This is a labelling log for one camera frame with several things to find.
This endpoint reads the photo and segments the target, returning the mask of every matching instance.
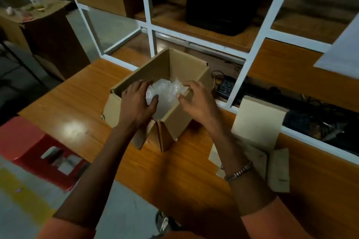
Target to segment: yellow floor marking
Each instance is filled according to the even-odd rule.
[[[36,224],[44,224],[55,213],[55,209],[51,209],[45,200],[24,186],[5,168],[0,169],[0,189],[25,213],[28,213]]]

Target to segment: red plastic stool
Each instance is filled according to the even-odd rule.
[[[89,163],[28,120],[0,127],[0,154],[28,172],[69,191]]]

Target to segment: person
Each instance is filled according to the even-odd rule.
[[[119,123],[111,131],[102,151],[84,173],[54,216],[47,221],[38,238],[93,238],[107,202],[112,183],[126,148],[137,129],[146,125],[155,113],[158,96],[147,105],[146,91],[151,81],[132,83],[122,92]],[[226,127],[212,95],[201,82],[183,83],[194,93],[192,101],[183,95],[178,100],[183,110],[201,123],[212,138],[223,164],[242,221],[252,239],[311,238],[278,196],[251,168],[250,161]],[[173,228],[175,222],[157,214],[157,228],[163,238],[199,238]]]

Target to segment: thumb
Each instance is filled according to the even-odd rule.
[[[188,109],[191,105],[191,102],[189,102],[182,94],[178,95],[178,101],[181,103],[183,110]]]
[[[152,115],[156,112],[156,110],[157,110],[158,97],[159,97],[158,94],[155,95],[155,96],[152,98],[152,101],[151,101],[150,105],[148,105],[148,107],[147,107],[147,110],[146,110],[146,111],[147,111],[147,113],[148,113],[149,116],[152,116]]]

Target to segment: plastic wrap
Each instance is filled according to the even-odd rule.
[[[146,101],[150,104],[155,95],[159,95],[158,105],[155,114],[152,116],[155,120],[160,120],[172,108],[177,101],[176,95],[184,93],[187,87],[176,78],[174,82],[166,79],[160,79],[148,87],[146,91]]]

